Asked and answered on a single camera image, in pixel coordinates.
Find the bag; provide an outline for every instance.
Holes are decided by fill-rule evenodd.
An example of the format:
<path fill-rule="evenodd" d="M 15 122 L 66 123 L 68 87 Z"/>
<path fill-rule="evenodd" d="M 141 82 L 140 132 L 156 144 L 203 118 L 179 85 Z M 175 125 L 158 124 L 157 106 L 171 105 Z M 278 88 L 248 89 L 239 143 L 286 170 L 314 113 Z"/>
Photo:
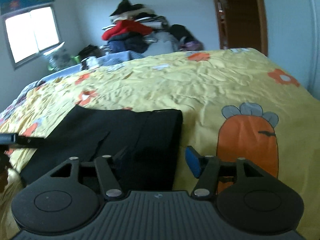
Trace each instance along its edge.
<path fill-rule="evenodd" d="M 195 38 L 192 34 L 185 28 L 183 25 L 174 24 L 169 29 L 170 34 L 172 34 L 178 41 L 180 41 L 183 37 L 186 37 L 184 42 L 194 41 Z"/>
<path fill-rule="evenodd" d="M 87 57 L 95 56 L 95 57 L 102 57 L 105 54 L 101 51 L 98 46 L 89 45 L 85 47 L 83 50 L 79 52 L 80 61 L 84 60 Z"/>

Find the wooden door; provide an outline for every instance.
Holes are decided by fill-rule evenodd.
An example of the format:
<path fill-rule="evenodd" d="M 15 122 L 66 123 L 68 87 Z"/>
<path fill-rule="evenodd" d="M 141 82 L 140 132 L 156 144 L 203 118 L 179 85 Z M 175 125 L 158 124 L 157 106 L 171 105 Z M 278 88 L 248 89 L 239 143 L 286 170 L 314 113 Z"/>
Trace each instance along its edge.
<path fill-rule="evenodd" d="M 220 46 L 254 48 L 267 56 L 267 23 L 263 0 L 215 0 Z"/>

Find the pile of clothes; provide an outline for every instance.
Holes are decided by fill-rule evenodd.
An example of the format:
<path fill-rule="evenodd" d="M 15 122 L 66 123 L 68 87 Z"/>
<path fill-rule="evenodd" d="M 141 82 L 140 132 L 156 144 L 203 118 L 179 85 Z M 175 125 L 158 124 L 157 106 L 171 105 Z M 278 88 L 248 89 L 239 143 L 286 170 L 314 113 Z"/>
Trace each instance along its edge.
<path fill-rule="evenodd" d="M 147 56 L 163 54 L 165 51 L 171 53 L 203 49 L 202 43 L 183 25 L 170 27 L 164 16 L 157 16 L 143 4 L 132 5 L 129 0 L 122 0 L 110 15 L 110 21 L 112 24 L 103 28 L 105 32 L 102 35 L 102 39 L 107 41 L 104 47 L 109 53 L 126 50 L 145 53 L 151 44 L 153 46 Z M 163 35 L 158 35 L 159 33 L 166 34 L 165 40 L 161 40 Z M 164 49 L 167 41 L 170 41 L 172 46 Z"/>
<path fill-rule="evenodd" d="M 113 53 L 132 50 L 144 53 L 149 45 L 143 36 L 151 34 L 151 27 L 142 25 L 132 20 L 118 20 L 116 25 L 102 35 L 104 41 L 108 41 Z"/>

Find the door frame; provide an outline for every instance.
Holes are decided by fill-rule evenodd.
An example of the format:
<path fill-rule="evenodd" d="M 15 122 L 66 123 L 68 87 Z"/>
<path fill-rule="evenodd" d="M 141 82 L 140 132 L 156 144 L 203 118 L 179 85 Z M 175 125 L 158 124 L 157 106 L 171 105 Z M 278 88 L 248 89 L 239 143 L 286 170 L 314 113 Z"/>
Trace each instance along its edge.
<path fill-rule="evenodd" d="M 219 13 L 219 6 L 218 3 L 220 3 L 220 6 L 223 6 L 222 1 L 220 0 L 214 0 L 215 8 L 216 8 L 216 16 L 217 16 L 217 23 L 218 23 L 218 30 L 219 30 L 219 40 L 220 40 L 220 49 L 223 49 L 223 30 L 222 30 L 222 24 L 221 24 L 221 16 Z M 260 40 L 261 40 L 261 53 L 265 56 L 268 56 L 268 29 L 267 29 L 267 16 L 266 16 L 266 9 L 264 5 L 264 0 L 257 0 L 258 5 L 258 12 L 259 12 L 259 22 L 260 22 Z"/>

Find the red jacket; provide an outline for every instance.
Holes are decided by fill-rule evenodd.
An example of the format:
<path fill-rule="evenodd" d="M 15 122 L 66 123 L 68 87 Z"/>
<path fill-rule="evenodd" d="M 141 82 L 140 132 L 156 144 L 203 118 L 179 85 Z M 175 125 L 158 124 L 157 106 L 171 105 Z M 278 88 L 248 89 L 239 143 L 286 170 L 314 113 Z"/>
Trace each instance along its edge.
<path fill-rule="evenodd" d="M 102 35 L 102 39 L 104 41 L 107 41 L 112 36 L 124 34 L 127 32 L 137 32 L 143 36 L 146 36 L 152 33 L 152 28 L 135 21 L 122 20 L 118 21 L 116 26 L 114 26 L 110 30 L 105 31 L 105 33 Z"/>

